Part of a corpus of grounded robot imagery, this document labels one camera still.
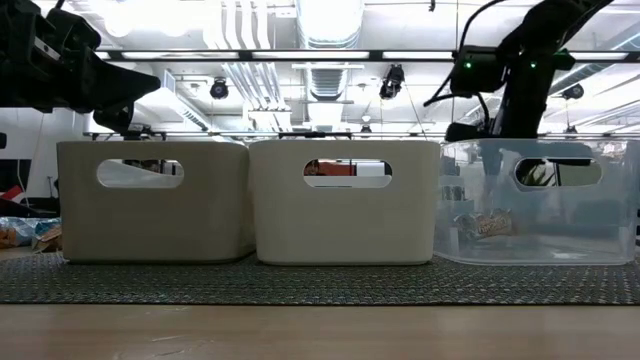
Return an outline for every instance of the cable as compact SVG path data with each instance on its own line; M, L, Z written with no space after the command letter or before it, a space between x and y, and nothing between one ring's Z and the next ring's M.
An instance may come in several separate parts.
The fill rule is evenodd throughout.
M44 113L42 113L42 117L40 118L40 130L38 131L38 140L36 140L36 149L33 152L33 156L31 157L31 169L36 168L36 164L37 164L36 159L38 155L38 150L40 149L40 138L42 138L43 125L44 125ZM22 192L24 193L24 200L27 203L27 207L31 208L31 204L29 204L29 197L27 196L27 189L24 187L24 184L22 183L22 177L20 176L20 160L18 160L18 183L20 184L20 187L22 188Z
M482 5L478 10L476 10L476 12L473 13L473 15L471 15L469 17L469 19L467 20L467 23L464 25L464 29L462 30L462 36L460 37L460 46L458 47L458 51L462 50L462 46L464 46L464 41L467 38L467 33L469 32L469 27L471 27L471 23L473 22L473 20L475 20L478 15L480 15L483 11L487 10L488 8L492 7L493 5L499 4L501 2L504 2L506 0L493 0L490 1L484 5Z
M22 189L22 193L24 194L24 200L27 203L27 207L31 208L31 204L29 204L29 198L27 197L27 191L24 188L24 184L22 183L22 177L20 176L20 159L18 161L18 184L20 185L20 189Z
M458 50L454 54L455 57L457 57L458 54L460 53L460 51L462 51L462 47L464 46L464 42L467 39L467 33L469 32L469 27L471 27L471 23L473 22L473 20L475 20L478 17L478 15L480 15L483 11L487 10L488 8L492 7L493 5L499 4L499 3L504 2L504 1L506 1L506 0L493 0L493 1L490 1L490 2L482 5L478 10L476 10L476 12L473 13L473 15L471 15L469 17L469 19L467 19L467 22L464 25L464 29L462 30L462 36L460 37L460 45L458 46ZM429 102L429 101L437 98L438 96L440 96L440 93L442 92L442 90L444 90L444 87L447 86L447 83L451 80L451 75L452 74L453 74L453 68L451 69L451 71L449 71L449 75L447 75L447 77L444 80L444 82L442 83L442 85L440 85L438 90L436 90L435 94L433 94L431 99L428 100L427 102Z
M489 121L491 121L491 117L489 117L489 107L487 106L487 103L484 101L482 94L477 92L477 93L474 93L474 95L478 98L478 101L480 101L480 106L482 106L482 112L484 113L484 125L488 126Z
M447 100L447 99L453 99L453 98L456 98L456 97L470 98L473 95L475 95L475 94L474 93L470 93L470 92L444 94L444 95L436 96L434 98L431 98L431 99L425 101L422 104L422 106L423 107L428 107L431 104L437 103L438 101Z
M462 97L462 98L467 98L468 99L468 98L470 98L472 96L477 97L478 101L480 101L480 106L482 107L482 112L484 113L484 121L485 121L485 125L486 125L488 123L488 121L490 120L489 107L487 107L487 103L484 101L484 98L482 97L482 94L480 94L479 92L463 92L463 93L444 94L444 95L440 95L440 96L437 96L435 98L431 98L431 99L425 101L422 104L422 106L423 107L431 106L432 104L437 103L439 101L447 100L447 99L453 99L453 98L456 98L456 97Z
M422 135L424 135L425 140L427 140L427 134L424 132L424 126L422 126L422 120L420 120L420 117L418 116L418 110L416 110L416 105L413 102L413 98L411 97L411 91L409 91L409 85L407 85L407 82L404 82L404 87L405 89L407 89L407 95L409 95L409 102L411 102L411 108L413 109L413 113L416 116L416 121L418 122L418 124L420 124L420 130L422 130Z

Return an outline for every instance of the woven mat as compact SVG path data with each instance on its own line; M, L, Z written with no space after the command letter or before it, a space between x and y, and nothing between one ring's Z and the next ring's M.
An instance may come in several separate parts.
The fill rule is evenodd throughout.
M0 262L0 303L210 305L640 304L626 266L276 267L70 265L60 255Z

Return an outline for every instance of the metal beam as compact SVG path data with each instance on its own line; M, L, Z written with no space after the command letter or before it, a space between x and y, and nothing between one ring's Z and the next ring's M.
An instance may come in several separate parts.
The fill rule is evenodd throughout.
M114 62L313 62L313 63L452 63L453 50L309 50L309 49L257 49L257 50L121 50L98 49L105 61ZM572 51L577 63L627 64L638 63L635 53L619 51Z

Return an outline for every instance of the storage bin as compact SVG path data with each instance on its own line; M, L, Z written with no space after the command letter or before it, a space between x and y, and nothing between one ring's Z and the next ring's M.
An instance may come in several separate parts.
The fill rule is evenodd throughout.
M431 259L438 144L273 140L254 143L249 152L260 260L358 265ZM392 172L304 176L315 159L383 160Z
M435 253L495 265L632 261L639 161L625 140L443 145Z
M176 160L184 175L112 159ZM218 262L255 249L242 145L65 142L58 168L64 257L71 261Z

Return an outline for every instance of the transparent storage bin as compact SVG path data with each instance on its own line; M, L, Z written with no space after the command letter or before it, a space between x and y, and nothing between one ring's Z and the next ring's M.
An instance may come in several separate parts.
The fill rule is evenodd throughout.
M624 264L635 256L638 142L446 144L434 251L470 264Z

